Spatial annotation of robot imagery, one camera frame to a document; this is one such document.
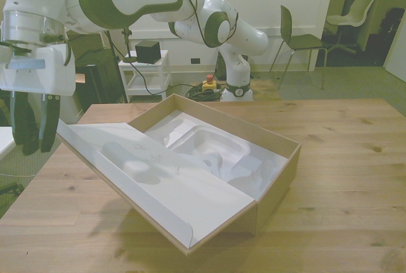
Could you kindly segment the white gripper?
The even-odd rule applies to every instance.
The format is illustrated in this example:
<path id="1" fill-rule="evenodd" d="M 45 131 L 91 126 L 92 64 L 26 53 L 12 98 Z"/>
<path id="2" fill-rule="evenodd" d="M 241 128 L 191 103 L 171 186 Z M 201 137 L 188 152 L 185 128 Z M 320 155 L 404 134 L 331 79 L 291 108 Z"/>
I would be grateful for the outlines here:
<path id="1" fill-rule="evenodd" d="M 49 152 L 54 144 L 60 116 L 60 95 L 75 90 L 75 61 L 66 44 L 33 50 L 31 56 L 13 56 L 1 65 L 1 89 L 11 92 L 10 113 L 14 141 L 23 145 L 24 155 L 39 148 L 39 130 L 27 93 L 43 94 L 41 100 L 40 149 Z"/>

